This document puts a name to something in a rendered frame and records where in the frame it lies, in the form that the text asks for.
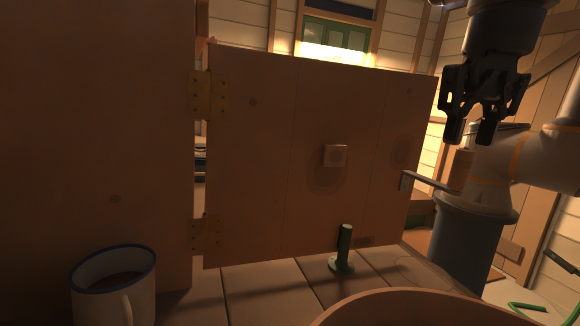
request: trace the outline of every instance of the blue mug rim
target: blue mug rim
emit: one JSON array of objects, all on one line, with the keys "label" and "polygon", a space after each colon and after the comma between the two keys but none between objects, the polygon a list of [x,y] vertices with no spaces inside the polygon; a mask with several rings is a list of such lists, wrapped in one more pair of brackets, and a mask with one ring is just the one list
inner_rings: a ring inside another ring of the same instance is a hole
[{"label": "blue mug rim", "polygon": [[[77,269],[79,267],[81,267],[82,264],[84,264],[87,260],[100,255],[101,253],[107,252],[107,251],[111,251],[111,250],[115,250],[115,249],[120,249],[120,248],[141,248],[141,249],[145,249],[147,251],[149,251],[149,253],[151,253],[153,255],[153,263],[151,263],[151,266],[145,271],[143,272],[143,274],[139,275],[138,277],[130,280],[129,282],[123,283],[121,285],[117,285],[116,287],[112,287],[112,288],[105,288],[105,289],[83,289],[81,287],[79,287],[77,284],[74,284],[73,280],[73,275],[74,273],[77,271]],[[97,252],[94,252],[90,255],[88,255],[87,257],[84,257],[80,262],[78,262],[71,270],[71,272],[68,274],[68,285],[71,287],[71,289],[73,289],[76,292],[82,293],[82,294],[105,294],[105,293],[110,293],[110,292],[115,292],[115,291],[119,291],[120,289],[124,289],[126,287],[130,287],[131,285],[139,282],[140,280],[144,279],[145,276],[149,275],[149,273],[151,273],[151,271],[153,270],[153,268],[155,268],[155,263],[157,262],[157,255],[155,254],[155,251],[153,251],[153,249],[147,247],[146,245],[140,245],[140,244],[122,244],[122,245],[114,245],[112,247],[108,247],[105,249],[101,249]]]}]

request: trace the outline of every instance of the green post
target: green post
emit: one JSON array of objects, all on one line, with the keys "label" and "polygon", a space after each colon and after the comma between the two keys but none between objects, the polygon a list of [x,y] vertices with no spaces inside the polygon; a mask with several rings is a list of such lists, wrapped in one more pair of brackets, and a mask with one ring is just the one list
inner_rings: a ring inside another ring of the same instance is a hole
[{"label": "green post", "polygon": [[353,236],[353,226],[343,224],[338,235],[338,253],[328,258],[328,267],[339,274],[354,272],[354,263],[349,259],[350,239]]}]

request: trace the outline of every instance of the brown liquid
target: brown liquid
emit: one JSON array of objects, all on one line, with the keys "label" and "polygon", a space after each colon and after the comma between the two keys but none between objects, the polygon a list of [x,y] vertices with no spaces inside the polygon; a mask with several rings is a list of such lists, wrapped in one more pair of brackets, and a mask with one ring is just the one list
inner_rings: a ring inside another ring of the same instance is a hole
[{"label": "brown liquid", "polygon": [[88,289],[100,290],[117,287],[138,278],[141,274],[140,271],[124,271],[123,273],[113,274],[100,281],[96,281],[93,285],[89,286]]}]

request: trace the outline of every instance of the brass hinge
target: brass hinge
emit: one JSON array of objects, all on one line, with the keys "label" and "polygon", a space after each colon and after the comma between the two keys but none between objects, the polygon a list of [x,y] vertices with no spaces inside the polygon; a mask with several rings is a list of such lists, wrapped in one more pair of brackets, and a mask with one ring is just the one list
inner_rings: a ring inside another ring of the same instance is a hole
[{"label": "brass hinge", "polygon": [[227,120],[230,113],[230,77],[192,70],[187,84],[189,115],[192,119]]},{"label": "brass hinge", "polygon": [[222,248],[223,223],[224,214],[187,219],[187,247],[192,256],[203,255],[206,249]]}]

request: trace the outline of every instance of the green cable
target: green cable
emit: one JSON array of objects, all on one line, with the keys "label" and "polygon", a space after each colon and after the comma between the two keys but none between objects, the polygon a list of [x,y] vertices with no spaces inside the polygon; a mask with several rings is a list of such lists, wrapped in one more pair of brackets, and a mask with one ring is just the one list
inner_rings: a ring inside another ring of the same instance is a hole
[{"label": "green cable", "polygon": [[[576,276],[579,276],[580,277],[580,271],[579,270],[576,270],[574,272],[574,274]],[[546,312],[546,307],[528,305],[527,303],[508,302],[507,305],[510,308],[512,308],[512,310],[515,311],[516,313],[521,314],[522,316],[527,317],[527,318],[529,318],[529,317],[526,316],[523,312],[521,312],[520,309],[518,309],[518,308],[524,308],[524,309],[530,309],[530,310],[536,310],[536,311]],[[572,326],[572,324],[576,321],[576,319],[578,319],[578,317],[580,317],[580,302],[578,302],[578,304],[576,305],[576,308],[574,308],[574,310],[572,311],[572,313],[570,314],[570,316],[568,316],[568,319],[566,319],[566,321],[561,326]]]}]

